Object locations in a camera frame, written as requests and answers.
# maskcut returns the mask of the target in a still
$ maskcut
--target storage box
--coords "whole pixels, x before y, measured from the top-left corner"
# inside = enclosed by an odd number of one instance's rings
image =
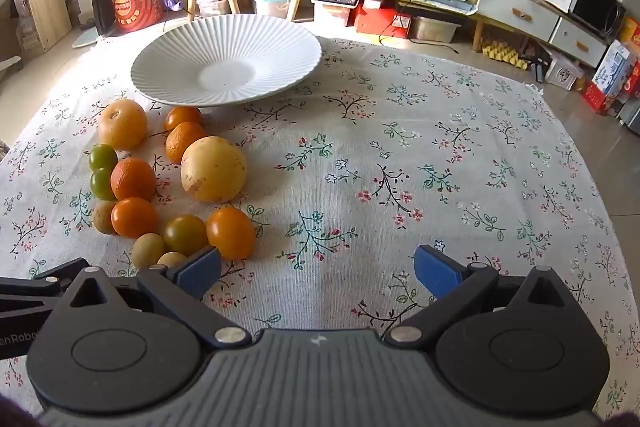
[[[254,0],[255,13],[259,16],[275,16],[287,19],[291,0]]]
[[[459,24],[429,17],[414,17],[411,24],[411,36],[420,41],[451,42]]]
[[[410,24],[411,16],[399,15],[394,8],[356,8],[356,32],[406,39]]]
[[[230,14],[228,0],[196,0],[202,17],[224,16]]]
[[[546,46],[544,48],[551,59],[551,65],[546,71],[545,82],[569,91],[575,81],[584,76],[584,71],[561,53]]]
[[[614,41],[593,76],[593,84],[604,95],[613,95],[615,98],[635,62],[635,56],[620,41]]]

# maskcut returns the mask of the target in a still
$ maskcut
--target table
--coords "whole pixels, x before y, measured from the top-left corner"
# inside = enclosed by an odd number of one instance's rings
[[[87,153],[100,112],[132,97],[149,138],[134,152],[158,177],[161,221],[214,209],[189,199],[164,157],[169,107],[135,94],[129,67],[156,34],[98,44],[55,88],[0,163],[1,275],[31,277],[84,256],[132,275],[132,241],[92,228]],[[433,300],[414,275],[417,245],[500,273],[553,267],[609,349],[605,417],[640,403],[638,313],[620,246],[571,138],[532,86],[453,62],[321,40],[318,68],[270,99],[218,108],[206,129],[232,140],[248,181],[229,204],[257,247],[225,263],[205,302],[261,328],[400,324]],[[4,392],[37,410],[24,359],[4,364]]]

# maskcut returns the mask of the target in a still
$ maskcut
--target plastic storage bin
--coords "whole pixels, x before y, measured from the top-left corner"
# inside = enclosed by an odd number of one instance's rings
[[[202,17],[224,16],[230,14],[227,0],[196,0]]]
[[[349,21],[350,7],[341,4],[312,1],[314,4],[314,22],[323,26],[344,27]]]
[[[291,0],[254,0],[255,13],[258,16],[275,16],[287,19]]]
[[[459,26],[453,22],[415,16],[411,25],[411,37],[418,41],[451,42]]]

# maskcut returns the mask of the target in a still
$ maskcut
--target green tomato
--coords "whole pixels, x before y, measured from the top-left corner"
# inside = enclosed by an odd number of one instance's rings
[[[96,169],[91,175],[91,192],[98,200],[116,200],[111,190],[111,170],[107,168]]]
[[[95,171],[97,169],[108,169],[109,172],[118,163],[118,153],[113,147],[107,144],[96,144],[89,153],[89,169]]]

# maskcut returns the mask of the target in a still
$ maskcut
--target white box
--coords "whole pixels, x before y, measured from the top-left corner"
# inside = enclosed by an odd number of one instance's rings
[[[602,58],[592,82],[604,95],[615,96],[635,62],[635,56],[620,41],[614,41]]]
[[[322,1],[311,1],[314,4],[314,22],[323,26],[347,26],[351,9],[348,6]]]

